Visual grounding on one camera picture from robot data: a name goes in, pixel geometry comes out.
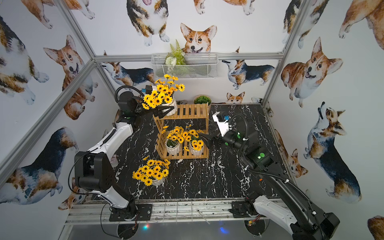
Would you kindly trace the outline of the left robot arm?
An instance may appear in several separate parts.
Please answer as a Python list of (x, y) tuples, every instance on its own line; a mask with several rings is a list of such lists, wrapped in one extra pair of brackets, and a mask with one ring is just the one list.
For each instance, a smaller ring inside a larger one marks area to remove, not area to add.
[(145, 110), (145, 95), (141, 90), (126, 86), (127, 91), (120, 93), (123, 89), (120, 87), (115, 91), (115, 102), (120, 113), (112, 130), (94, 147), (76, 154), (72, 171), (75, 172), (77, 187), (102, 197), (113, 211), (127, 213), (132, 218), (137, 213), (135, 199), (118, 185), (111, 163), (112, 157), (122, 143), (137, 130), (142, 116), (152, 113), (162, 119), (175, 110), (175, 107), (159, 105)]

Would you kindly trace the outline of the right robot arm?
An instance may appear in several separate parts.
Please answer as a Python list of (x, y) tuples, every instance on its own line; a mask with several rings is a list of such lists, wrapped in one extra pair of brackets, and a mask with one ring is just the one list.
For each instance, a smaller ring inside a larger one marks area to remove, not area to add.
[(265, 195), (252, 193), (243, 202), (233, 206), (231, 213), (235, 218), (265, 216), (284, 228), (294, 240), (331, 239), (340, 224), (339, 218), (314, 204), (298, 186), (285, 177), (281, 169), (272, 172), (272, 167), (279, 167), (279, 163), (260, 145), (257, 136), (258, 133), (253, 132), (244, 139), (242, 135), (231, 131), (224, 136), (201, 135), (208, 148), (214, 143), (221, 143), (236, 151), (242, 165), (269, 184), (285, 204), (282, 207)]

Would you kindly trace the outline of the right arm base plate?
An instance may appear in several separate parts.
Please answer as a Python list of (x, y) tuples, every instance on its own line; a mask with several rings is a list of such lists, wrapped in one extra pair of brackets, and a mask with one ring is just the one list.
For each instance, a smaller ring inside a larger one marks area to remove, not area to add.
[(249, 202), (232, 202), (231, 206), (229, 212), (233, 214), (234, 218), (248, 218), (259, 215), (253, 205)]

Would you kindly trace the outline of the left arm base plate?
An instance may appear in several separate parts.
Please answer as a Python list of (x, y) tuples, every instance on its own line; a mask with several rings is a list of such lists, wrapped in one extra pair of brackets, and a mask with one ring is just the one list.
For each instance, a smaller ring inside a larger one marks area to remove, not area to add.
[(111, 208), (110, 222), (149, 221), (152, 215), (152, 204), (138, 204), (124, 209)]

